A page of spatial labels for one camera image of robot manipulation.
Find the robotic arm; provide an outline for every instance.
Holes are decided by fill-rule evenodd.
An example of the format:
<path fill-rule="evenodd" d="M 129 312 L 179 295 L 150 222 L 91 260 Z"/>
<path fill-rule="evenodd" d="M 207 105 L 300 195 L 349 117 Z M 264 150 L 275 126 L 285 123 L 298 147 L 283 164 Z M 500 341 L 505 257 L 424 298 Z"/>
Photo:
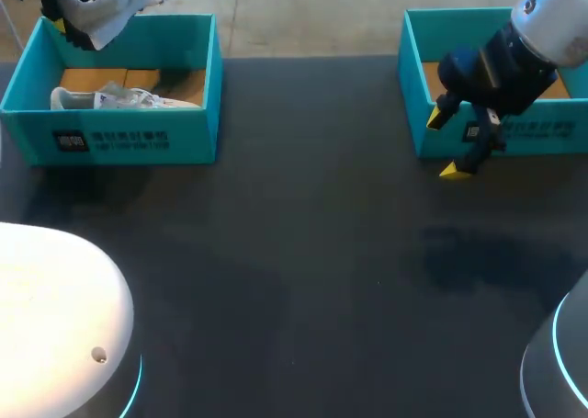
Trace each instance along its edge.
<path fill-rule="evenodd" d="M 520 0 L 511 20 L 481 48 L 456 49 L 439 63 L 447 93 L 436 100 L 427 122 L 441 130 L 462 101 L 469 101 L 479 123 L 472 149 L 441 176 L 476 174 L 492 151 L 504 151 L 502 119 L 522 114 L 557 80 L 559 67 L 588 60 L 588 0 Z"/>

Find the teal box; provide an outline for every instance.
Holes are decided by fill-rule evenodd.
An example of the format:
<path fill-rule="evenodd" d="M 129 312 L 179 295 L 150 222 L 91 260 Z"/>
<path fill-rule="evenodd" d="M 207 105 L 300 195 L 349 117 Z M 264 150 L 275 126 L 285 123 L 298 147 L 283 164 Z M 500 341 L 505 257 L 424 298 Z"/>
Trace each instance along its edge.
<path fill-rule="evenodd" d="M 202 109 L 51 111 L 51 90 L 66 68 L 206 68 Z M 30 165 L 210 164 L 221 85 L 212 15 L 135 16 L 99 52 L 72 47 L 41 18 L 6 89 L 0 119 Z M 60 144 L 63 136 L 76 146 Z"/>
<path fill-rule="evenodd" d="M 453 157 L 467 152 L 469 122 L 475 121 L 470 103 L 440 131 L 426 122 L 435 108 L 422 62 L 439 62 L 460 45 L 483 45 L 510 19 L 511 8 L 426 9 L 404 14 L 398 74 L 414 148 L 419 157 Z M 505 155 L 588 152 L 588 65 L 562 69 L 560 76 L 571 99 L 541 99 L 523 115 L 503 120 Z"/>

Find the black table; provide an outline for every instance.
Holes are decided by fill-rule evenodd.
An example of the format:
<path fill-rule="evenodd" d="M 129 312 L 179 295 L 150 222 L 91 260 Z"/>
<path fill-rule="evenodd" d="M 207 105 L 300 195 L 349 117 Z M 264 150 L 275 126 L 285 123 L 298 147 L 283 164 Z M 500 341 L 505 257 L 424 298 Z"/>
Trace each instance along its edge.
<path fill-rule="evenodd" d="M 395 65 L 228 60 L 213 166 L 30 171 L 4 134 L 2 219 L 128 279 L 146 418 L 524 416 L 526 343 L 588 266 L 587 158 L 440 181 Z"/>

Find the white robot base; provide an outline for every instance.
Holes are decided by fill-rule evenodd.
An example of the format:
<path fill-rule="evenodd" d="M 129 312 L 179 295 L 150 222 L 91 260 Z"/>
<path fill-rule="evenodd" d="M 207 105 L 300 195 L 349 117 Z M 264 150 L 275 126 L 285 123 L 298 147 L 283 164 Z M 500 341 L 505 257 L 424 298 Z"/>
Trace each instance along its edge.
<path fill-rule="evenodd" d="M 0 416 L 131 418 L 143 362 L 129 287 L 77 236 L 0 223 Z"/>
<path fill-rule="evenodd" d="M 529 343 L 520 389 L 529 418 L 588 417 L 588 274 Z"/>

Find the white sneaker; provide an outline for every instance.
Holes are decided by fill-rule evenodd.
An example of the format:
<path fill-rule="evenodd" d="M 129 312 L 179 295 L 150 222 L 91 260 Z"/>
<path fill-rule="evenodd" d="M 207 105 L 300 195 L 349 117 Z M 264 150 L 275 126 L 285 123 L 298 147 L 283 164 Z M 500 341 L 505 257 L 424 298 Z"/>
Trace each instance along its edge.
<path fill-rule="evenodd" d="M 97 92 L 70 92 L 56 87 L 51 92 L 51 110 L 113 108 L 201 108 L 194 103 L 162 98 L 142 89 L 127 89 L 108 83 Z"/>
<path fill-rule="evenodd" d="M 62 11 L 62 29 L 76 46 L 100 51 L 125 28 L 129 19 L 147 6 L 165 0 L 57 0 Z"/>

